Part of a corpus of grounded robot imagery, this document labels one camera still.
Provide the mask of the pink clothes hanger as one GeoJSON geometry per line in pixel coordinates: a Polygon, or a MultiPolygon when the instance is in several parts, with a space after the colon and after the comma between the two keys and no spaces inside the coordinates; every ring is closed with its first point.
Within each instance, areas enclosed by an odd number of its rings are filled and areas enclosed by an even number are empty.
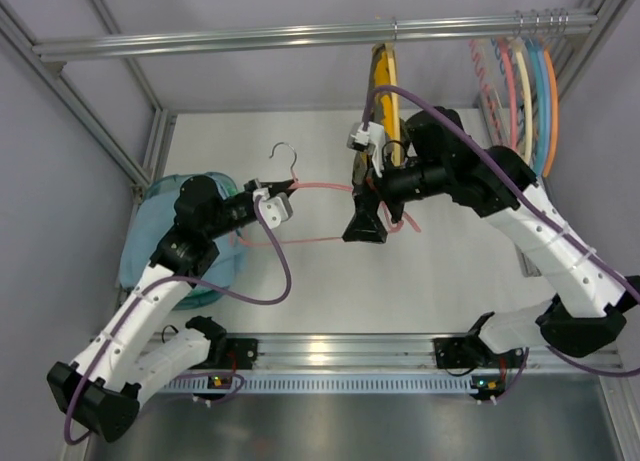
{"type": "MultiPolygon", "coordinates": [[[[297,160],[298,160],[298,155],[297,155],[297,152],[296,152],[295,148],[291,144],[285,143],[285,142],[278,142],[278,143],[274,144],[272,149],[271,149],[269,158],[273,158],[274,155],[275,155],[276,150],[279,147],[282,147],[282,146],[285,146],[293,154],[293,160],[292,160],[291,165],[289,167],[289,171],[290,171],[290,174],[291,174],[292,179],[294,181],[294,183],[293,183],[293,187],[294,188],[299,188],[299,189],[303,189],[303,190],[322,189],[322,190],[333,190],[333,191],[342,191],[342,192],[351,192],[352,191],[351,187],[349,187],[347,185],[343,185],[343,184],[337,184],[337,183],[327,183],[327,182],[303,182],[303,183],[301,183],[299,181],[299,179],[298,179],[298,176],[297,176],[296,172],[295,172],[295,166],[296,166],[296,163],[297,163],[297,160]]],[[[405,224],[408,224],[416,233],[421,233],[422,232],[419,224],[408,213],[405,213],[402,216],[402,219],[400,221],[398,221],[398,222],[392,222],[391,221],[390,211],[386,206],[383,206],[383,213],[384,213],[384,217],[385,217],[385,223],[383,224],[383,226],[391,234],[400,232],[405,224]]],[[[310,243],[330,242],[330,241],[337,241],[337,240],[340,240],[339,236],[287,240],[287,241],[281,241],[281,244],[283,244],[283,245],[310,244],[310,243]]],[[[249,248],[267,247],[268,246],[268,243],[254,243],[254,242],[251,242],[251,241],[245,239],[242,236],[242,234],[236,234],[236,233],[232,233],[230,235],[229,243],[230,243],[231,246],[240,245],[240,246],[249,247],[249,248]]]]}

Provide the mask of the light blue trousers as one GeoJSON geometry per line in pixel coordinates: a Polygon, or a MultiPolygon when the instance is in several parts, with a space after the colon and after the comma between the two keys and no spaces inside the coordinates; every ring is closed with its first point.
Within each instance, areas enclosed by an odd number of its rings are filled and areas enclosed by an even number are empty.
{"type": "MultiPolygon", "coordinates": [[[[120,258],[117,280],[124,289],[137,285],[157,244],[172,227],[174,204],[187,175],[169,175],[152,184],[131,222],[120,258]]],[[[228,289],[243,270],[247,249],[235,236],[226,234],[216,240],[219,256],[203,279],[228,289]]]]}

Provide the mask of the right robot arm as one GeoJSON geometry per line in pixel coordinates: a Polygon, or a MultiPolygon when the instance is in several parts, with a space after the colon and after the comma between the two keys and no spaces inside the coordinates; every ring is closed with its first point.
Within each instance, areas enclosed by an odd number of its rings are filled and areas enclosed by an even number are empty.
{"type": "Polygon", "coordinates": [[[383,158],[390,141],[382,125],[352,128],[347,145],[366,162],[353,174],[355,213],[342,238],[382,244],[388,231],[378,210],[394,223],[410,201],[446,194],[509,238],[546,278],[548,301],[480,316],[463,338],[478,360],[516,348],[547,346],[584,358],[613,343],[639,304],[639,279],[609,268],[555,210],[532,169],[512,150],[479,147],[458,115],[440,107],[413,115],[408,141],[415,154],[394,167],[383,158]]]}

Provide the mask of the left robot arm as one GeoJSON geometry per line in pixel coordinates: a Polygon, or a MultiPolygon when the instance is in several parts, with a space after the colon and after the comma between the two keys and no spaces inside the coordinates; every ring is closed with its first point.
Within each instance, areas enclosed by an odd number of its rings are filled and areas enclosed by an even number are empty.
{"type": "Polygon", "coordinates": [[[209,317],[195,316],[156,350],[143,350],[155,330],[194,287],[216,290],[205,280],[220,255],[219,238],[257,222],[276,253],[283,250],[273,233],[293,214],[294,179],[248,182],[223,197],[214,179],[195,175],[180,186],[173,223],[160,238],[126,301],[103,330],[71,362],[57,362],[46,380],[65,415],[63,437],[74,446],[78,423],[107,442],[120,439],[141,408],[186,370],[226,356],[227,332],[209,317]]]}

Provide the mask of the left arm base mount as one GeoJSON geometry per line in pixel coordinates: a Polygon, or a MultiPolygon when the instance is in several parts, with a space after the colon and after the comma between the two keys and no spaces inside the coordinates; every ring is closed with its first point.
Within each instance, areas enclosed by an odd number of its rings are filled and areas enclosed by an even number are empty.
{"type": "Polygon", "coordinates": [[[250,371],[258,359],[259,340],[251,337],[231,337],[218,367],[231,371],[250,371]]]}

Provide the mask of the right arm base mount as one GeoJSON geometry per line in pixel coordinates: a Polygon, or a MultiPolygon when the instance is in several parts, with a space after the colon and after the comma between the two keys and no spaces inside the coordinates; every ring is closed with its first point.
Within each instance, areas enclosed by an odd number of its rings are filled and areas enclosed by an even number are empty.
{"type": "Polygon", "coordinates": [[[467,336],[436,337],[432,343],[436,365],[441,370],[464,372],[479,366],[476,347],[467,336]]]}

